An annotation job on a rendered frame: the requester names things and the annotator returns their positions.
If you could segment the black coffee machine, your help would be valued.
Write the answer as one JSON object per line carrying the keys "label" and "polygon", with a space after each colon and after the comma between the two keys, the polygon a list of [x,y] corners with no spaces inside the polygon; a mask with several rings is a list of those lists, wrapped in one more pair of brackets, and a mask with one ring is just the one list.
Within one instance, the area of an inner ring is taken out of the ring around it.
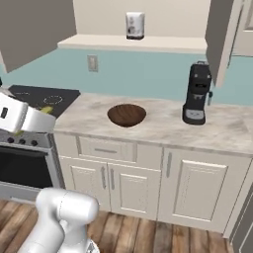
{"label": "black coffee machine", "polygon": [[209,65],[205,61],[193,63],[182,113],[182,120],[186,124],[201,126],[206,122],[205,103],[210,88],[211,72]]}

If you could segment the grey-brown open cupboard door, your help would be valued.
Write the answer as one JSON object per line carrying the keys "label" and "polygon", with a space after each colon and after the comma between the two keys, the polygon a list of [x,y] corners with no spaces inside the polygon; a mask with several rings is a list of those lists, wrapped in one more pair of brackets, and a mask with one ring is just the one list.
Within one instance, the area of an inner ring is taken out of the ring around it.
{"label": "grey-brown open cupboard door", "polygon": [[212,82],[223,84],[232,53],[243,0],[211,0],[206,29],[207,51]]}

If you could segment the grey-brown wall cupboard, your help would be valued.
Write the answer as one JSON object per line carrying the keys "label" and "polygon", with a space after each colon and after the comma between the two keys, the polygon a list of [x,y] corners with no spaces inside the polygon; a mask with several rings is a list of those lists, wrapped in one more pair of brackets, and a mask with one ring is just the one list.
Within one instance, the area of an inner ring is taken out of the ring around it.
{"label": "grey-brown wall cupboard", "polygon": [[6,72],[75,34],[73,0],[0,0],[0,64]]}

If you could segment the grey wall outlet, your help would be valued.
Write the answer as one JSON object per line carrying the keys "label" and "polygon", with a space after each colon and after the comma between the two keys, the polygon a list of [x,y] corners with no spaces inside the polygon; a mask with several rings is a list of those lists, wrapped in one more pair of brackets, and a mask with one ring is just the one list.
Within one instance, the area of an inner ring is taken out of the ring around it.
{"label": "grey wall outlet", "polygon": [[88,70],[92,72],[98,71],[98,56],[97,55],[88,55]]}

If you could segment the brown wooden bowl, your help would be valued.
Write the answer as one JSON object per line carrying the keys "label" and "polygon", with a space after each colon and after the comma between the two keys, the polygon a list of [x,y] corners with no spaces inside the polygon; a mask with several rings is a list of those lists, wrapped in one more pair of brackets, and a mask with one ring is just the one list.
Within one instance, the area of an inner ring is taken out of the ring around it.
{"label": "brown wooden bowl", "polygon": [[112,123],[120,127],[134,127],[146,117],[146,110],[135,104],[120,104],[111,107],[107,112]]}

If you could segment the narrow beige cupboard door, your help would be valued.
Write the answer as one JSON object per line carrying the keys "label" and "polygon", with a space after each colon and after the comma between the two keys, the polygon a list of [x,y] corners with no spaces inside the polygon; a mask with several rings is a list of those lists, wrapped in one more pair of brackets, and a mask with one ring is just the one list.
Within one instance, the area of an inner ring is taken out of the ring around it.
{"label": "narrow beige cupboard door", "polygon": [[[107,164],[92,160],[60,157],[60,166],[67,190],[77,191],[96,198],[101,211],[111,210]],[[105,167],[106,189],[103,189],[101,168]]]}
{"label": "narrow beige cupboard door", "polygon": [[[114,169],[115,189],[111,172]],[[108,164],[112,212],[155,220],[161,172],[119,164]]]}

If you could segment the steel oven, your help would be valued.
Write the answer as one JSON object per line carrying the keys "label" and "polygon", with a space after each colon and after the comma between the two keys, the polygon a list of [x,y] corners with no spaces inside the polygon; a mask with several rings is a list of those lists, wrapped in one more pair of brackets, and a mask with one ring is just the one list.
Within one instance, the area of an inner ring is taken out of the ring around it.
{"label": "steel oven", "polygon": [[[26,144],[19,143],[21,138]],[[33,202],[47,187],[65,188],[53,134],[0,130],[0,199]]]}

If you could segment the beige wall shelf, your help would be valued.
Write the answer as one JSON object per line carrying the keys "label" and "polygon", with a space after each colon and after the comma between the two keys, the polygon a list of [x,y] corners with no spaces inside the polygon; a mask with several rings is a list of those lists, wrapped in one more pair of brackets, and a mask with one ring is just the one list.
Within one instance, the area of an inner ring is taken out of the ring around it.
{"label": "beige wall shelf", "polygon": [[205,54],[204,38],[144,37],[128,40],[125,36],[75,35],[59,42],[59,48],[152,51]]}

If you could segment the beige drawer front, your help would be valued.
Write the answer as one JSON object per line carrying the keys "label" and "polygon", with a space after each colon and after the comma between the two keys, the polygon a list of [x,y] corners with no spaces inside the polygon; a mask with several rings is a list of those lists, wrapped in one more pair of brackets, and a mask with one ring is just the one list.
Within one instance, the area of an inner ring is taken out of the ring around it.
{"label": "beige drawer front", "polygon": [[[136,161],[136,147],[133,143],[91,137],[78,137],[79,154],[126,162]],[[95,151],[95,148],[115,150],[118,153]]]}

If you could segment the wide beige cupboard door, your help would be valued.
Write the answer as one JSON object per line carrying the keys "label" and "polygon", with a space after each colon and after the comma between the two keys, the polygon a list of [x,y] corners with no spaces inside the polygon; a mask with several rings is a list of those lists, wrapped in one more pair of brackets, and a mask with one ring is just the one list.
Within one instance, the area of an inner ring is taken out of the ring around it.
{"label": "wide beige cupboard door", "polygon": [[223,233],[250,163],[248,157],[166,148],[158,219]]}

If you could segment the black hob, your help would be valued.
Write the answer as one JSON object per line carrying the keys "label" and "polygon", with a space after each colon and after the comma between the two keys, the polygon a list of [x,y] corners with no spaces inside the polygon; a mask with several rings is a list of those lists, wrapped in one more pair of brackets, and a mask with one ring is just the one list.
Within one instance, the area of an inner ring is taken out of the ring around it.
{"label": "black hob", "polygon": [[12,85],[9,91],[31,107],[52,107],[51,114],[58,118],[80,96],[78,90]]}

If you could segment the beige panelled wall cupboard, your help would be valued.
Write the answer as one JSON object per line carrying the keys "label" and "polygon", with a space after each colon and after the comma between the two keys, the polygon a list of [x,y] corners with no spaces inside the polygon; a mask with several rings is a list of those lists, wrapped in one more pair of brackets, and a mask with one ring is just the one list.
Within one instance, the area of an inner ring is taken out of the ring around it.
{"label": "beige panelled wall cupboard", "polygon": [[233,46],[233,54],[253,56],[253,0],[244,0]]}

